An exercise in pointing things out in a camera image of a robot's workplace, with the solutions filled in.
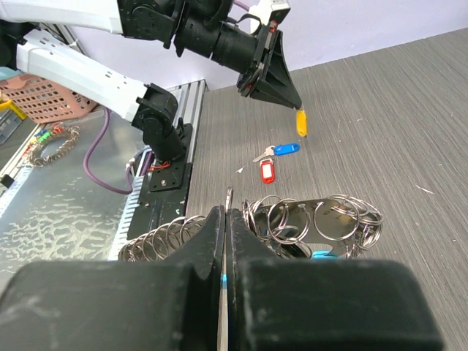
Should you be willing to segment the blue handled key ring organizer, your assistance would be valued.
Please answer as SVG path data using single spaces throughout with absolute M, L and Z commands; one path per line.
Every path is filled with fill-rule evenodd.
M 268 195 L 241 206 L 244 224 L 275 255 L 284 259 L 351 260 L 380 239 L 384 216 L 365 200 L 332 194 L 319 200 Z M 121 245 L 124 262 L 166 259 L 200 232 L 207 218 L 180 216 Z

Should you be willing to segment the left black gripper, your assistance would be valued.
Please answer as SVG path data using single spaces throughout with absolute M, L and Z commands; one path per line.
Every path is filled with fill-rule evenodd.
M 245 72 L 238 77 L 238 92 L 242 97 L 300 109 L 302 99 L 290 77 L 284 57 L 283 33 L 277 31 L 277 27 L 276 21 L 261 25 L 260 32 L 255 36 L 236 28 L 235 32 L 242 36 L 244 46 L 252 39 L 257 42 L 255 49 L 247 50 L 252 54 L 252 59 Z

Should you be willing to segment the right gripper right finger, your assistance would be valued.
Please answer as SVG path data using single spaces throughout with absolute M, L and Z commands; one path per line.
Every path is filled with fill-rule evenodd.
M 277 257 L 226 215 L 230 350 L 442 350 L 415 275 L 391 260 Z

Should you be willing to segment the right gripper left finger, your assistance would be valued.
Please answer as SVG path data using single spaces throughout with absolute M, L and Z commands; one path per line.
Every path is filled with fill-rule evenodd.
M 1 295 L 3 350 L 215 350 L 225 209 L 159 262 L 39 261 Z

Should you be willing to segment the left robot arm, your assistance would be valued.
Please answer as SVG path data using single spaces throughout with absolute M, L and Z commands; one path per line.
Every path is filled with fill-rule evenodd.
M 111 109 L 143 133 L 160 161 L 186 147 L 174 119 L 177 99 L 152 83 L 181 74 L 164 49 L 210 59 L 238 74 L 241 96 L 301 108 L 287 68 L 280 23 L 287 1 L 259 1 L 244 13 L 232 1 L 3 1 L 1 65 L 53 81 Z

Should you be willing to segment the key with blue tag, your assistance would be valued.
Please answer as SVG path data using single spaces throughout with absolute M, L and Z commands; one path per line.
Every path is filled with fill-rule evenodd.
M 288 143 L 279 146 L 269 146 L 264 152 L 256 157 L 253 162 L 259 162 L 262 159 L 265 159 L 270 156 L 284 156 L 288 154 L 294 154 L 301 149 L 301 146 L 298 143 Z

